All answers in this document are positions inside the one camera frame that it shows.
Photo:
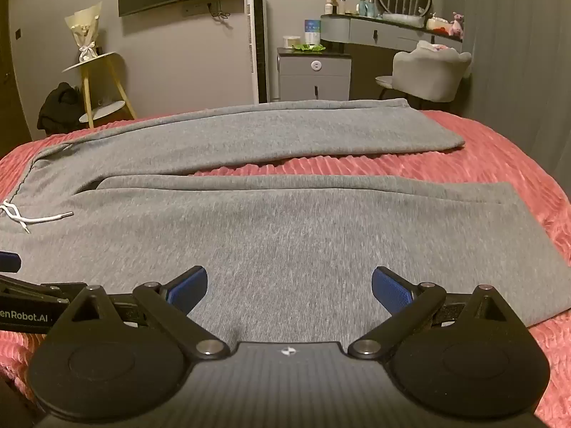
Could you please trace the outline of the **black bag on floor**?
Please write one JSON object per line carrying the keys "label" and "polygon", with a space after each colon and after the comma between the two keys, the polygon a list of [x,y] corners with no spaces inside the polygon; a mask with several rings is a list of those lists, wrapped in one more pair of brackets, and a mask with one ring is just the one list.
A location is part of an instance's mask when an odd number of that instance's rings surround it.
{"label": "black bag on floor", "polygon": [[42,105],[37,129],[47,135],[63,134],[83,128],[79,118],[85,113],[80,91],[67,82],[60,82]]}

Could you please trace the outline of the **pink ribbed bedspread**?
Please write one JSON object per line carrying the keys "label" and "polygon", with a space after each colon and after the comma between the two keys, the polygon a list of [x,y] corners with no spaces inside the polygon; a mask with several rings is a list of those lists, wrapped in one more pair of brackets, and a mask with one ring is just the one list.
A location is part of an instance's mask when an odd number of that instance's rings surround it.
{"label": "pink ribbed bedspread", "polygon": [[[570,202],[559,184],[517,145],[476,121],[453,114],[425,111],[442,127],[465,139],[462,149],[378,157],[291,158],[279,164],[248,163],[200,170],[196,175],[391,175],[434,183],[512,184],[529,211],[542,225],[570,267]],[[123,128],[130,121],[118,121],[95,129]],[[28,162],[44,148],[71,141],[94,132],[84,129],[56,134],[14,148],[1,158],[1,201],[19,181]],[[570,311],[563,312],[530,329],[551,367],[551,380],[536,414],[549,427],[570,427]],[[12,395],[31,402],[26,371],[42,342],[38,334],[1,331],[1,381]]]}

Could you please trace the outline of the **yellow-legged side table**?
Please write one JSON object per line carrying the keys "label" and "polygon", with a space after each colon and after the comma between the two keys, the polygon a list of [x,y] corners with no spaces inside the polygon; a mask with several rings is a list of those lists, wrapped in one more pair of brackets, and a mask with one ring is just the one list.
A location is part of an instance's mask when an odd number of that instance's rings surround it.
{"label": "yellow-legged side table", "polygon": [[122,65],[121,55],[109,51],[63,69],[63,73],[79,74],[79,88],[85,110],[79,119],[80,124],[93,129],[97,121],[120,111],[124,111],[131,119],[137,118],[122,80]]}

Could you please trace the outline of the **grey bedside cabinet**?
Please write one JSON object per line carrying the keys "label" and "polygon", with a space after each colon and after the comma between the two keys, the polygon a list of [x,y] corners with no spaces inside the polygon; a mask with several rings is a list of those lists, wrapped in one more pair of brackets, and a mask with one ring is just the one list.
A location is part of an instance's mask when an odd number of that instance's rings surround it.
{"label": "grey bedside cabinet", "polygon": [[277,49],[279,100],[348,101],[352,60],[349,54]]}

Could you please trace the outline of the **grey curtain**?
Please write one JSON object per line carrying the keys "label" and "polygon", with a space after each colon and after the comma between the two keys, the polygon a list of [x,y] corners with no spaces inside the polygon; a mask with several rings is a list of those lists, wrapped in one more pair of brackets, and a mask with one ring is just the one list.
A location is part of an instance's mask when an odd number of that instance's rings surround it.
{"label": "grey curtain", "polygon": [[472,55],[461,113],[570,187],[570,0],[444,0]]}

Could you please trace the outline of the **grey sweatpants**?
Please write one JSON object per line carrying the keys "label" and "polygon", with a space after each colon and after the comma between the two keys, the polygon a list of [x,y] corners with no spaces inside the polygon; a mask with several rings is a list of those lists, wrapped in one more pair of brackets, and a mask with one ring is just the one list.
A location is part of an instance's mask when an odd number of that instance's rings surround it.
{"label": "grey sweatpants", "polygon": [[351,341],[380,319],[380,265],[453,292],[499,289],[527,325],[570,306],[570,266],[508,183],[418,177],[212,177],[305,155],[444,156],[461,135],[404,102],[289,102],[105,129],[42,150],[9,198],[1,247],[34,282],[112,292],[195,265],[196,320],[226,340]]}

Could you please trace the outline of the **white tower air conditioner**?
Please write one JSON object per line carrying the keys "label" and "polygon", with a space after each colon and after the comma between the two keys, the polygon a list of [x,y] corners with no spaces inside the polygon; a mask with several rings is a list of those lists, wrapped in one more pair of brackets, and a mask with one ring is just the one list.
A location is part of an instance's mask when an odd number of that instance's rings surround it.
{"label": "white tower air conditioner", "polygon": [[249,27],[253,100],[259,105],[270,101],[266,0],[245,0],[245,14]]}

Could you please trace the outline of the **wrapped flower bouquet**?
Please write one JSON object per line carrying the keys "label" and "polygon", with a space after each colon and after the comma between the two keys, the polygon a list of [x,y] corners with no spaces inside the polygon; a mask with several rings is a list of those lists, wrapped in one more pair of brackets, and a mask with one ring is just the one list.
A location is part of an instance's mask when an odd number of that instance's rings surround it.
{"label": "wrapped flower bouquet", "polygon": [[102,2],[66,16],[65,22],[79,48],[79,62],[87,62],[98,57],[96,44],[99,34],[99,21]]}

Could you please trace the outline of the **grey upholstered chair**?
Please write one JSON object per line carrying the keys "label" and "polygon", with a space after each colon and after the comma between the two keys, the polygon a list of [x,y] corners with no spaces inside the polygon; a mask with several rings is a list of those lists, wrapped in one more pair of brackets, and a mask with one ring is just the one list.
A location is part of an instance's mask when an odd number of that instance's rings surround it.
{"label": "grey upholstered chair", "polygon": [[382,89],[433,103],[451,103],[469,69],[472,55],[454,47],[420,41],[411,52],[393,57],[391,75],[380,75],[375,83]]}

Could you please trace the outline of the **pink plush toy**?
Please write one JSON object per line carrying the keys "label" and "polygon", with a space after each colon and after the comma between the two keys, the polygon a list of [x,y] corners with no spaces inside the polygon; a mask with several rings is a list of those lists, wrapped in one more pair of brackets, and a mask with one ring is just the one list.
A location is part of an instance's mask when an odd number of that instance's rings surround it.
{"label": "pink plush toy", "polygon": [[459,40],[464,39],[464,21],[465,17],[462,14],[459,12],[453,12],[453,21],[451,22],[449,30],[449,35],[451,37]]}

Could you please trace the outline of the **grey vanity desk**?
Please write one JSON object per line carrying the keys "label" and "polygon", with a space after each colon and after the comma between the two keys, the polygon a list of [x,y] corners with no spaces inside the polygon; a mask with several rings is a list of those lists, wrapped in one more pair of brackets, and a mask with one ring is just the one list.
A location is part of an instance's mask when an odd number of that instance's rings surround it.
{"label": "grey vanity desk", "polygon": [[370,19],[364,16],[322,15],[321,39],[336,44],[376,46],[410,52],[419,41],[447,45],[458,52],[463,42],[449,36],[435,34],[426,29],[410,27],[399,23]]}

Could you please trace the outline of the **blue white tissue box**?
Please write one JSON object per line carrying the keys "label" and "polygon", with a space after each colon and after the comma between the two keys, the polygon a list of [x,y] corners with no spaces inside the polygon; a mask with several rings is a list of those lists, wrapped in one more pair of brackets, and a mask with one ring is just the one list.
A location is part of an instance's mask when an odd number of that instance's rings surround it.
{"label": "blue white tissue box", "polygon": [[304,21],[304,40],[306,45],[319,45],[321,36],[321,20],[306,19]]}

